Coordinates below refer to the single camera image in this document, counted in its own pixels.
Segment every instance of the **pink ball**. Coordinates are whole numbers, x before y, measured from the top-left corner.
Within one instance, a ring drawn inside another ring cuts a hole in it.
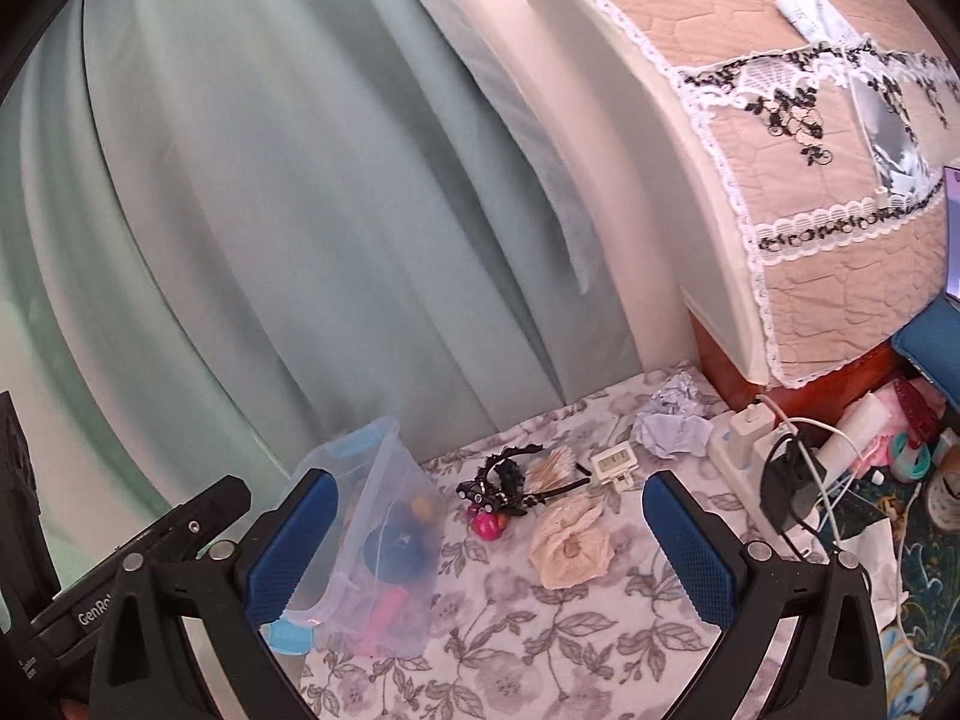
[[[495,541],[503,533],[500,518],[496,514],[488,514],[487,512],[479,512],[470,521],[470,529],[483,541]]]

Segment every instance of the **crumpled beige cloth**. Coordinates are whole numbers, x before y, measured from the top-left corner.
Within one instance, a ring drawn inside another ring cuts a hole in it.
[[[580,493],[546,509],[530,542],[530,562],[546,589],[573,587],[607,573],[613,547],[610,534],[596,523],[603,501]]]

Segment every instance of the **transparent plastic bin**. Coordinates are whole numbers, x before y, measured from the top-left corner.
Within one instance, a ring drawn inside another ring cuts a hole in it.
[[[304,460],[333,474],[337,518],[284,613],[318,626],[319,647],[359,655],[415,658],[426,647],[430,601],[443,541],[445,498],[400,442],[400,425],[382,418]]]

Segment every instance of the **teal tape roll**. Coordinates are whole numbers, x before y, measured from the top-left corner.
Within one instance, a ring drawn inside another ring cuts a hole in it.
[[[926,445],[920,447],[915,461],[902,460],[902,452],[906,447],[906,433],[896,434],[896,438],[890,445],[890,470],[901,482],[918,482],[926,476],[930,470],[930,450]]]

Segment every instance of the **metal screw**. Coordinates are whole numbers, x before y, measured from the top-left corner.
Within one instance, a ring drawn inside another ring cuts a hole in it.
[[[210,551],[207,552],[207,554],[210,555],[211,560],[227,560],[227,558],[233,554],[235,548],[236,544],[232,541],[217,541],[217,543],[210,547]]]
[[[123,558],[124,571],[139,571],[143,567],[143,556],[140,552],[131,552]]]
[[[844,568],[848,568],[853,571],[860,565],[860,561],[856,558],[856,555],[853,552],[841,552],[837,555],[837,562],[840,563]]]
[[[757,562],[767,562],[774,556],[774,551],[766,541],[751,541],[747,545],[747,554]]]

